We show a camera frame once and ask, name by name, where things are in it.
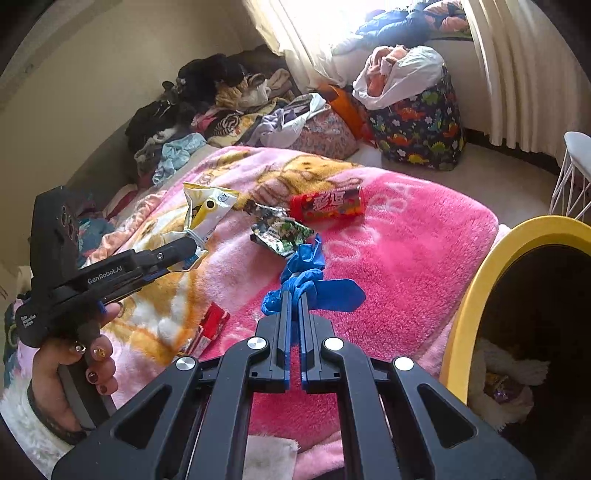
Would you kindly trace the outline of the blue disposable glove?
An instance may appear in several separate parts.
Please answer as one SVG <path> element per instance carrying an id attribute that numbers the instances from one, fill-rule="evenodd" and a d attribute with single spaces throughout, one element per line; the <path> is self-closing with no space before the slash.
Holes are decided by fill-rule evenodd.
<path id="1" fill-rule="evenodd" d="M 294 310 L 304 294 L 311 310 L 353 312 L 358 309 L 367 298 L 365 291 L 352 279 L 325 279 L 326 265 L 322 238 L 317 234 L 314 241 L 301 244 L 288 257 L 280 273 L 280 288 L 263 297 L 263 314 L 280 313 L 284 292 L 290 293 Z"/>

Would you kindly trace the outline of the yellow rimmed black trash bin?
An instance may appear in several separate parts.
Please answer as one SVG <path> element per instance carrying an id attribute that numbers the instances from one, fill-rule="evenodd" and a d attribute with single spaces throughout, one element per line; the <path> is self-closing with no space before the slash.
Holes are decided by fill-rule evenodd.
<path id="1" fill-rule="evenodd" d="M 495 430 L 522 422 L 548 375 L 575 286 L 590 264 L 590 228 L 564 216 L 525 221 L 501 236 L 466 291 L 440 379 Z"/>

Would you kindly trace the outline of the small red packet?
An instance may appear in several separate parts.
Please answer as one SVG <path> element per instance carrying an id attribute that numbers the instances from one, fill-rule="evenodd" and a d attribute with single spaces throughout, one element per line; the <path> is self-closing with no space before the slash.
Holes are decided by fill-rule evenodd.
<path id="1" fill-rule="evenodd" d="M 228 311 L 215 303 L 211 303 L 194 335 L 183 344 L 179 354 L 199 358 L 209 345 L 218 338 L 229 318 Z"/>

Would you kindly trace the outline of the yellow white snack bag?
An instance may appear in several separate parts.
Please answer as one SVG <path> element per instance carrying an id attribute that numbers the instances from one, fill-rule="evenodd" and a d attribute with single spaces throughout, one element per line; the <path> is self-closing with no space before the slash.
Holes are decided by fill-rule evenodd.
<path id="1" fill-rule="evenodd" d="M 183 183 L 183 193 L 187 204 L 183 230 L 168 232 L 163 235 L 163 238 L 166 244 L 174 243 L 178 239 L 190 238 L 193 246 L 190 247 L 189 254 L 184 254 L 179 262 L 169 267 L 171 272 L 197 269 L 208 254 L 206 243 L 214 229 L 235 207 L 239 197 L 239 192 L 232 189 L 187 182 Z"/>

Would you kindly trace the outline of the green patterned snack wrapper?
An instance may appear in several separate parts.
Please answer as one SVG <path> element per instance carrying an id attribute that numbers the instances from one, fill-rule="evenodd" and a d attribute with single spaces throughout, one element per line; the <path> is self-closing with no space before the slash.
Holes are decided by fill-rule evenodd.
<path id="1" fill-rule="evenodd" d="M 249 215 L 254 218 L 250 240 L 283 258 L 293 255 L 298 246 L 315 235 L 314 229 L 288 216 L 284 209 L 256 204 Z"/>

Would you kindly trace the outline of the pink cartoon fleece blanket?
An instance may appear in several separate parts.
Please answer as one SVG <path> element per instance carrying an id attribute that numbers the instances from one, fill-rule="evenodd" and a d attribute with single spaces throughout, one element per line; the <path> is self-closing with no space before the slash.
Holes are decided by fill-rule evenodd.
<path id="1" fill-rule="evenodd" d="M 415 356 L 431 374 L 440 371 L 454 312 L 499 231 L 491 210 L 433 182 L 290 150 L 216 150 L 182 179 L 270 206 L 286 206 L 301 193 L 360 187 L 363 215 L 315 225 L 325 277 L 352 279 L 367 296 L 356 311 L 331 314 L 335 332 L 371 356 Z M 279 286 L 286 263 L 253 242 L 250 227 L 252 218 L 233 208 L 197 269 L 168 274 L 124 301 L 105 329 L 114 348 L 117 405 L 189 344 L 209 306 L 221 306 L 229 319 L 205 358 L 252 335 L 263 297 Z M 256 395 L 247 478 L 311 479 L 341 466 L 334 396 L 308 395 L 297 385 L 283 395 Z"/>

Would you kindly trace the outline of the pile of clothes on bed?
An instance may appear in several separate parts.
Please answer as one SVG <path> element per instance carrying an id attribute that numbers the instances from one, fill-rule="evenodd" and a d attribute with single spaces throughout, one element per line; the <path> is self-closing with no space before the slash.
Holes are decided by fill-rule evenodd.
<path id="1" fill-rule="evenodd" d="M 298 94 L 287 61 L 266 46 L 189 61 L 125 128 L 135 163 L 133 179 L 138 184 L 160 181 L 155 173 L 165 143 L 190 133 L 205 140 L 238 134 L 238 122 L 247 114 L 264 115 Z"/>

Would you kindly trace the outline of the red snack wrapper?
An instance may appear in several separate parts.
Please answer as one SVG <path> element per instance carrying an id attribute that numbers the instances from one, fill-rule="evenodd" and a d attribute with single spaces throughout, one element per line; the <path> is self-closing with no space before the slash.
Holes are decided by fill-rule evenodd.
<path id="1" fill-rule="evenodd" d="M 290 216 L 304 223 L 360 216 L 365 211 L 361 186 L 300 194 L 291 198 L 288 205 Z"/>

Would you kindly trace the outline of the floral fabric bag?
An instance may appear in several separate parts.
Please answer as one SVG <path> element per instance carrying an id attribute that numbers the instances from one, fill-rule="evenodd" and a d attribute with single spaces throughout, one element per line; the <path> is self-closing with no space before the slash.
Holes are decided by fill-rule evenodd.
<path id="1" fill-rule="evenodd" d="M 358 140 L 334 110 L 325 110 L 304 124 L 291 150 L 345 160 L 358 150 Z"/>

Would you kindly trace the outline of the orange bag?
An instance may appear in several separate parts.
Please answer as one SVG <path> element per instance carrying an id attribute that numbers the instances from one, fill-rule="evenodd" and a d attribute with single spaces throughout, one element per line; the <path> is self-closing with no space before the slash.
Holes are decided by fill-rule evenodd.
<path id="1" fill-rule="evenodd" d="M 332 110 L 345 121 L 356 140 L 368 144 L 374 142 L 374 136 L 368 125 L 368 115 L 362 106 L 348 91 L 331 84 L 322 84 L 317 89 Z"/>

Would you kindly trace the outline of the dinosaur print laundry basket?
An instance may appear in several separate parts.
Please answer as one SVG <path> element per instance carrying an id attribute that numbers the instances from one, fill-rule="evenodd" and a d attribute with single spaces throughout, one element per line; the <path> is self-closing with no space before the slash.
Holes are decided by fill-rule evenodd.
<path id="1" fill-rule="evenodd" d="M 466 144 L 452 78 L 447 69 L 435 86 L 382 110 L 368 124 L 383 156 L 393 162 L 451 171 Z"/>

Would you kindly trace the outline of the white plastic bag with clothes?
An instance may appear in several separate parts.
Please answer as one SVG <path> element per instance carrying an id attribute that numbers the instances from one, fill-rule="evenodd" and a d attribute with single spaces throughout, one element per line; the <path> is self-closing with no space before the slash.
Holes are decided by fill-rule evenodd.
<path id="1" fill-rule="evenodd" d="M 353 82 L 353 97 L 367 110 L 382 110 L 435 86 L 444 65 L 440 53 L 428 46 L 379 46 Z"/>

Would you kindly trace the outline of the clothes on window sill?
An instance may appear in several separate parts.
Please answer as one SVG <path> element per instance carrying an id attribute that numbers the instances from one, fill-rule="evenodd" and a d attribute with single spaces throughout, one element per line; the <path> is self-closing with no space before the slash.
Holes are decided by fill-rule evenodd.
<path id="1" fill-rule="evenodd" d="M 378 46 L 425 45 L 430 40 L 471 40 L 461 1 L 417 1 L 410 6 L 370 13 L 363 23 L 331 47 L 332 55 Z"/>

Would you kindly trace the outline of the cream window curtain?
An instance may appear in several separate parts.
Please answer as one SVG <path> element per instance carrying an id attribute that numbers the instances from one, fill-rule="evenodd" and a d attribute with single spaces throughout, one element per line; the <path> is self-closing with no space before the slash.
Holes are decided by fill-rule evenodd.
<path id="1" fill-rule="evenodd" d="M 287 60 L 297 87 L 353 83 L 372 51 L 331 46 L 371 1 L 247 1 L 256 31 Z M 465 125 L 492 144 L 561 158 L 568 131 L 590 131 L 590 76 L 532 1 L 467 1 L 471 39 L 434 40 L 449 69 Z"/>

